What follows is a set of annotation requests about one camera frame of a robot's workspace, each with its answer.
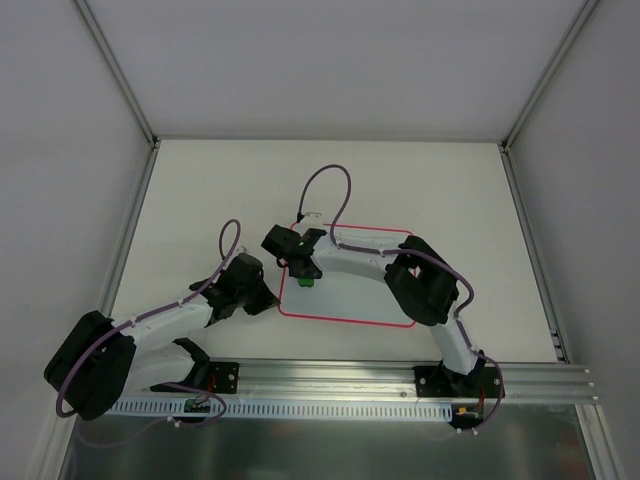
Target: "red outlined rectangle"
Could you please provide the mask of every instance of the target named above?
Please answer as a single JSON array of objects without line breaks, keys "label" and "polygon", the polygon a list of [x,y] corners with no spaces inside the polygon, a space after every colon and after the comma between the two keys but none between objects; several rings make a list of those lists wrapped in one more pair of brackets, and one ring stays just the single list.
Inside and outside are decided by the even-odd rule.
[{"label": "red outlined rectangle", "polygon": [[[293,227],[295,227],[298,223],[292,223],[291,227],[293,229]],[[330,223],[325,223],[324,224],[325,227],[330,227],[331,224]],[[374,230],[374,231],[379,231],[379,232],[396,232],[396,233],[406,233],[407,235],[413,235],[413,232],[409,231],[409,230],[405,230],[402,228],[383,228],[383,227],[369,227],[369,226],[360,226],[360,225],[346,225],[346,224],[336,224],[336,227],[341,227],[341,228],[353,228],[353,229],[357,229],[357,230]],[[284,282],[287,276],[287,268],[283,268],[282,269],[282,280],[280,281],[280,293],[278,295],[280,302],[282,302],[282,295],[284,293]],[[399,325],[397,323],[385,323],[385,322],[372,322],[372,321],[367,321],[367,320],[358,320],[355,318],[338,318],[338,317],[323,317],[323,316],[317,316],[317,315],[303,315],[303,314],[299,314],[299,313],[289,313],[289,312],[285,312],[282,310],[282,305],[278,305],[278,311],[280,312],[280,314],[284,317],[291,317],[291,318],[304,318],[306,320],[327,320],[330,322],[344,322],[344,323],[357,323],[360,325],[371,325],[371,326],[375,326],[375,327],[390,327],[390,328],[411,328],[413,327],[416,322],[412,321],[410,324],[407,325]]]}]

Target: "white platform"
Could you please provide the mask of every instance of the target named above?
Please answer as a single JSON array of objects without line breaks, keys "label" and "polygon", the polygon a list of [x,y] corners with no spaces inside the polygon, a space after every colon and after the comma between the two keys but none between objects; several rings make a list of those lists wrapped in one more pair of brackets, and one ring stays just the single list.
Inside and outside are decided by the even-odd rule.
[{"label": "white platform", "polygon": [[[114,313],[140,313],[177,298],[219,262],[218,232],[231,217],[241,242],[265,264],[279,291],[281,271],[260,242],[290,225],[307,178],[328,163],[353,177],[341,221],[407,229],[423,237],[476,289],[464,315],[474,340],[503,362],[555,362],[533,272],[496,145],[163,141]],[[305,207],[331,218],[345,181],[330,171]],[[438,360],[427,328],[388,328],[238,312],[191,337],[216,357]]]}]

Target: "wire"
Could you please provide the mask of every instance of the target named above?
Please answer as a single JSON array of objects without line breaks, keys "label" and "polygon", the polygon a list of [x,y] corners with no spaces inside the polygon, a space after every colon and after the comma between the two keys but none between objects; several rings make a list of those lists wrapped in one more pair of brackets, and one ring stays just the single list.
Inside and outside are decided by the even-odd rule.
[{"label": "wire", "polygon": [[177,390],[182,390],[184,392],[198,393],[199,396],[202,396],[202,395],[206,394],[208,397],[215,399],[220,405],[222,405],[222,411],[217,413],[216,415],[213,415],[211,417],[207,417],[206,420],[203,420],[203,421],[201,421],[199,423],[181,422],[180,420],[176,420],[173,416],[156,418],[155,420],[147,423],[144,427],[142,427],[136,433],[131,435],[129,438],[127,438],[125,440],[119,440],[117,442],[112,442],[112,443],[97,443],[97,442],[93,442],[91,440],[87,440],[82,435],[82,431],[80,430],[80,424],[78,424],[78,428],[76,429],[76,438],[80,441],[80,443],[82,443],[82,444],[84,444],[84,445],[86,445],[87,447],[90,447],[90,448],[98,448],[98,449],[117,448],[117,447],[122,447],[122,446],[128,445],[129,443],[131,443],[135,439],[137,439],[140,435],[142,435],[143,433],[147,432],[148,430],[152,429],[153,427],[155,427],[156,425],[159,425],[161,423],[173,423],[173,426],[175,428],[187,428],[187,429],[189,429],[189,428],[195,428],[195,426],[205,427],[207,425],[211,425],[213,423],[216,423],[218,420],[220,420],[223,417],[223,415],[225,413],[227,413],[227,410],[228,410],[227,403],[224,401],[224,399],[222,397],[216,395],[215,393],[208,392],[206,390],[200,390],[200,389],[197,389],[197,388],[185,387],[184,385],[180,385],[178,383],[165,383],[164,385],[167,386],[167,387],[175,388]]},{"label": "wire", "polygon": [[337,169],[342,171],[347,179],[347,191],[345,193],[344,200],[342,201],[342,205],[340,205],[340,208],[338,209],[338,213],[336,213],[336,216],[333,218],[333,221],[331,222],[331,225],[329,227],[329,238],[331,239],[331,242],[334,245],[336,245],[339,248],[344,248],[345,250],[349,250],[352,252],[373,253],[373,254],[382,253],[383,255],[403,255],[404,254],[404,255],[414,255],[414,256],[420,257],[426,260],[427,262],[431,263],[432,265],[435,265],[438,268],[447,272],[448,274],[452,275],[456,280],[459,280],[460,283],[462,283],[465,286],[465,288],[468,290],[469,296],[464,302],[462,302],[456,308],[454,312],[454,316],[458,316],[460,312],[462,312],[462,310],[464,310],[466,307],[469,306],[469,304],[471,304],[471,302],[475,298],[475,292],[473,290],[473,287],[471,286],[471,283],[469,283],[469,281],[466,278],[464,278],[460,273],[458,273],[456,270],[451,268],[449,265],[442,262],[441,260],[438,260],[435,257],[432,257],[431,255],[427,255],[426,253],[420,252],[418,250],[404,249],[404,248],[384,250],[380,252],[375,248],[358,247],[355,245],[348,245],[346,243],[338,242],[335,235],[335,228],[336,228],[336,225],[338,224],[338,221],[340,220],[340,217],[342,216],[342,213],[347,208],[347,205],[349,204],[349,200],[351,199],[351,174],[349,173],[349,170],[347,170],[342,165],[339,165],[337,163],[325,165],[324,167],[317,170],[313,175],[311,175],[311,177],[309,177],[309,180],[307,180],[307,183],[304,185],[304,188],[302,189],[302,195],[300,196],[300,203],[298,204],[298,212],[297,212],[298,218],[300,218],[300,216],[302,215],[302,206],[304,205],[304,200],[305,200],[305,197],[307,196],[307,191],[309,190],[309,186],[311,185],[311,182],[313,182],[313,180],[315,180],[315,178],[318,175],[320,175],[322,172],[330,169]]},{"label": "wire", "polygon": [[109,340],[111,337],[113,337],[117,333],[121,332],[125,328],[131,327],[131,326],[133,326],[133,325],[135,325],[137,323],[140,323],[140,322],[142,322],[143,320],[146,320],[149,317],[153,317],[154,315],[158,315],[160,313],[166,312],[167,310],[171,310],[173,308],[179,307],[180,305],[183,305],[185,303],[189,303],[195,297],[200,295],[200,293],[203,290],[205,290],[209,285],[211,285],[211,283],[220,274],[220,272],[222,271],[224,266],[230,260],[231,255],[233,255],[233,252],[236,250],[236,247],[238,246],[238,242],[240,241],[240,234],[242,232],[242,229],[240,227],[240,222],[238,220],[236,220],[235,218],[232,218],[231,220],[228,220],[222,226],[221,236],[220,236],[220,239],[219,239],[220,240],[219,245],[221,245],[222,235],[224,234],[226,229],[229,227],[229,225],[231,225],[232,223],[235,224],[235,226],[236,226],[236,236],[233,239],[233,243],[231,245],[231,249],[229,249],[227,254],[223,257],[222,262],[220,262],[220,265],[218,265],[218,268],[216,268],[215,271],[211,274],[211,276],[205,282],[203,282],[202,285],[200,285],[200,288],[198,288],[195,292],[193,292],[190,295],[188,295],[187,297],[185,297],[181,302],[176,301],[176,302],[172,302],[172,303],[168,303],[166,305],[163,305],[162,307],[154,308],[153,310],[149,310],[148,312],[145,312],[145,313],[139,315],[138,317],[135,317],[135,319],[127,320],[123,324],[118,325],[117,327],[114,327],[113,329],[109,330],[107,333],[102,335],[100,338],[98,338],[95,342],[93,342],[89,346],[89,348],[87,348],[85,350],[85,352],[82,355],[80,355],[80,357],[78,358],[76,363],[74,363],[74,365],[71,367],[71,369],[69,370],[69,373],[67,374],[66,378],[62,382],[62,385],[60,386],[60,390],[58,390],[58,397],[56,398],[56,414],[59,417],[67,418],[67,417],[70,417],[70,416],[72,416],[72,415],[74,415],[76,413],[75,410],[70,410],[68,412],[65,412],[63,410],[63,401],[64,401],[64,398],[65,398],[65,396],[67,394],[67,390],[69,389],[69,385],[71,385],[71,382],[73,381],[73,379],[77,375],[78,371],[80,370],[80,368],[82,367],[84,362],[87,361],[87,359],[91,356],[91,354],[94,351],[96,351],[107,340]]},{"label": "wire", "polygon": [[460,313],[462,312],[462,310],[464,310],[465,308],[467,308],[471,302],[473,302],[474,298],[475,298],[475,291],[473,290],[473,287],[471,286],[471,283],[465,278],[463,277],[460,273],[458,273],[456,270],[454,270],[453,268],[451,268],[449,265],[447,265],[446,263],[442,262],[441,260],[438,260],[437,258],[434,258],[430,255],[427,255],[426,253],[420,252],[419,250],[413,250],[413,249],[406,249],[406,248],[396,248],[396,249],[390,249],[390,250],[383,250],[382,252],[379,250],[376,250],[375,248],[367,248],[367,247],[359,247],[359,246],[355,246],[355,245],[348,245],[346,243],[339,243],[338,240],[336,239],[336,235],[335,235],[335,228],[336,225],[338,224],[338,220],[340,220],[340,217],[342,216],[342,213],[345,211],[345,209],[347,208],[347,205],[349,204],[349,200],[351,199],[351,174],[349,173],[349,171],[340,164],[337,163],[332,163],[329,165],[325,165],[324,167],[318,169],[313,175],[311,175],[311,177],[309,177],[309,180],[307,180],[307,183],[305,184],[304,188],[302,189],[302,195],[300,196],[300,203],[298,204],[298,212],[297,212],[297,218],[298,221],[300,221],[300,219],[302,218],[302,207],[304,205],[304,199],[307,195],[307,190],[309,189],[309,186],[311,185],[311,182],[313,182],[313,180],[320,175],[322,172],[324,172],[325,170],[329,170],[329,169],[337,169],[340,170],[344,173],[346,179],[347,179],[347,191],[345,193],[344,196],[344,200],[342,201],[342,205],[340,205],[340,208],[338,209],[338,212],[336,213],[336,216],[333,218],[333,221],[331,222],[331,225],[329,227],[329,238],[331,239],[331,242],[338,248],[344,248],[345,250],[349,250],[352,252],[360,252],[360,253],[373,253],[373,254],[380,254],[380,255],[414,255],[417,257],[422,258],[423,260],[426,260],[427,262],[431,263],[432,265],[435,265],[436,267],[444,270],[445,272],[447,272],[448,274],[452,275],[456,280],[460,281],[460,283],[462,283],[465,288],[467,289],[467,291],[469,292],[469,296],[467,297],[467,299],[462,302],[460,305],[458,305],[458,307],[454,310],[453,312],[453,318],[456,321],[456,324],[458,325],[458,327],[460,328],[460,332],[462,334],[462,337],[464,338],[465,344],[467,345],[467,348],[479,359],[484,360],[487,363],[491,363],[496,367],[496,371],[498,373],[498,378],[500,380],[500,394],[498,395],[498,398],[496,399],[496,403],[493,406],[493,408],[491,409],[491,412],[489,412],[489,415],[487,415],[483,421],[476,426],[473,430],[478,431],[480,430],[480,428],[484,428],[484,425],[487,424],[487,422],[489,420],[491,420],[491,418],[493,418],[493,416],[495,415],[496,411],[498,410],[498,408],[500,407],[500,404],[502,403],[502,398],[504,397],[504,378],[502,375],[502,369],[500,368],[500,365],[498,365],[498,362],[496,362],[495,360],[493,360],[491,357],[488,357],[487,355],[485,355],[482,352],[478,352],[476,350],[474,350],[473,348],[473,344],[469,338],[469,335],[467,334],[467,331],[464,328],[464,325],[462,324],[462,321],[460,320]]}]

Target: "metal frame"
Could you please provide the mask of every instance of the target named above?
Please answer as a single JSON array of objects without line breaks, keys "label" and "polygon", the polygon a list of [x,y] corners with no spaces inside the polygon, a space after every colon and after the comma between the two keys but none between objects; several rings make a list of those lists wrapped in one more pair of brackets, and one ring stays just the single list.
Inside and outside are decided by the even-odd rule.
[{"label": "metal frame", "polygon": [[596,478],[626,479],[622,463],[613,448],[602,407],[577,405],[576,411]]},{"label": "metal frame", "polygon": [[116,81],[116,84],[120,89],[120,93],[124,97],[124,101],[129,107],[129,110],[131,110],[131,113],[140,127],[144,138],[153,148],[157,141],[156,135],[153,133],[149,120],[147,120],[138,99],[134,95],[131,85],[127,81],[127,78],[118,63],[118,60],[109,45],[107,37],[105,37],[102,27],[100,27],[100,23],[98,23],[98,19],[91,9],[91,6],[89,6],[86,0],[71,0],[71,4],[82,19],[85,27],[87,27],[87,31],[89,32],[91,39],[98,48],[100,56],[105,62],[106,67],[109,69],[111,75]]},{"label": "metal frame", "polygon": [[520,186],[518,185],[513,162],[502,147],[500,147],[500,155],[502,157],[502,165],[507,177],[507,182],[509,183],[509,189],[511,190],[511,198],[513,198],[513,204],[516,208],[516,214],[518,215],[518,221],[520,222],[522,236],[524,237],[524,243],[527,247],[527,252],[529,253],[529,261],[531,262],[531,268],[533,269],[533,275],[536,279],[536,285],[538,286],[538,292],[540,293],[542,307],[544,309],[545,316],[547,317],[547,322],[549,323],[551,335],[558,339],[558,347],[560,348],[562,358],[565,361],[571,361],[572,353],[565,340],[567,338],[565,328],[562,322],[558,319],[557,302],[555,301],[555,297],[553,296],[549,282],[547,281],[548,275],[545,273],[546,269],[541,260],[539,253],[540,250],[533,235],[533,230],[529,222],[529,215],[527,214],[524,198],[522,196]]},{"label": "metal frame", "polygon": [[567,54],[576,43],[576,40],[580,36],[580,33],[582,33],[582,31],[584,30],[584,27],[586,26],[587,22],[591,18],[591,15],[595,11],[599,3],[600,0],[584,0],[583,4],[580,6],[580,9],[576,13],[576,16],[571,21],[571,24],[567,28],[567,31],[563,35],[560,43],[551,55],[549,62],[538,78],[538,81],[535,83],[533,91],[529,95],[529,98],[527,98],[527,101],[520,111],[520,114],[513,124],[513,127],[511,127],[511,130],[507,134],[507,138],[504,141],[504,146],[507,153],[509,153],[513,142],[515,142],[516,138],[528,122],[531,114],[534,112],[536,106],[542,99],[544,93],[551,84],[551,81],[564,63]]}]

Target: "black joint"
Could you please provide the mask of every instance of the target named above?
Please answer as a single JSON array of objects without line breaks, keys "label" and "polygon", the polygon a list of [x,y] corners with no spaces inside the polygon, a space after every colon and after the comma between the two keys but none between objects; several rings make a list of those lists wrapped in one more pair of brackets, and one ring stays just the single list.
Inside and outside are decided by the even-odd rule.
[{"label": "black joint", "polygon": [[[196,282],[189,288],[195,292],[204,282]],[[246,253],[231,260],[218,280],[200,294],[213,309],[209,325],[229,318],[240,307],[249,315],[257,315],[280,304],[264,283],[262,262]]]},{"label": "black joint", "polygon": [[276,257],[278,266],[284,260],[289,268],[289,276],[293,278],[322,278],[322,271],[311,260],[318,240],[326,235],[325,230],[309,228],[304,235],[289,228],[274,225],[262,241],[264,248]]},{"label": "black joint", "polygon": [[[420,237],[407,237],[399,248],[417,250],[446,264]],[[402,311],[412,320],[428,326],[447,322],[449,310],[459,294],[453,275],[417,255],[398,255],[387,266],[384,281]]]},{"label": "black joint", "polygon": [[[60,391],[78,358],[96,340],[113,330],[112,322],[98,311],[89,312],[78,320],[45,368],[45,380]],[[64,399],[83,420],[98,418],[120,398],[135,351],[133,338],[116,333],[82,364]]]}]

